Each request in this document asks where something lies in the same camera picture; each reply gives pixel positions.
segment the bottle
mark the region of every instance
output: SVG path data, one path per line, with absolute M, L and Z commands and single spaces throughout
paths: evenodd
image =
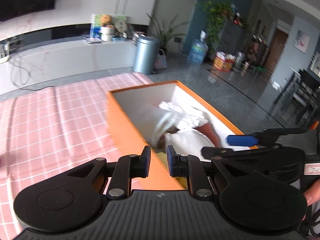
M 207 54 L 209 49 L 207 44 L 205 44 L 204 42 L 205 37 L 206 37 L 206 33 L 202 31 L 200 35 L 200 39 L 193 41 L 189 55 L 187 57 L 188 61 L 194 62 L 197 64 L 203 63 L 204 57 Z

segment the orange box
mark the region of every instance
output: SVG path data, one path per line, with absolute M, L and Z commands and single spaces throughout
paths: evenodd
M 122 155 L 140 155 L 144 146 L 148 145 L 139 129 L 144 129 L 145 134 L 148 133 L 148 129 L 152 131 L 154 124 L 144 123 L 143 117 L 152 114 L 150 109 L 157 108 L 161 101 L 188 102 L 192 107 L 203 111 L 207 115 L 206 118 L 214 126 L 223 147 L 230 148 L 226 143 L 228 135 L 243 134 L 216 109 L 179 81 L 113 90 L 107 94 L 107 97 L 108 130 Z M 248 147 L 233 147 L 233 149 L 243 150 Z M 182 189 L 177 180 L 170 177 L 169 172 L 154 151 L 151 152 L 149 176 L 146 179 L 140 179 L 140 184 L 144 189 L 151 190 Z

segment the framed picture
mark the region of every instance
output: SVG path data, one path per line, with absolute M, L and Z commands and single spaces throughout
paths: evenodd
M 299 30 L 293 45 L 298 50 L 301 50 L 303 53 L 306 53 L 309 47 L 310 39 L 311 38 L 309 35 Z

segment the door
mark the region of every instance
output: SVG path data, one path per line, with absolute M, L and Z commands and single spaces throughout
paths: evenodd
M 264 64 L 265 68 L 271 73 L 273 73 L 279 61 L 287 38 L 288 35 L 285 32 L 279 29 L 276 30 L 275 36 L 273 37 L 273 41 L 270 46 L 268 58 Z

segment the pink checkered blanket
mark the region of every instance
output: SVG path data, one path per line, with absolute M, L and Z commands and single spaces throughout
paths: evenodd
M 97 157 L 118 160 L 106 123 L 106 92 L 149 83 L 143 74 L 125 73 L 0 103 L 1 240 L 21 232 L 13 212 L 21 190 Z M 139 181 L 132 188 L 141 188 Z

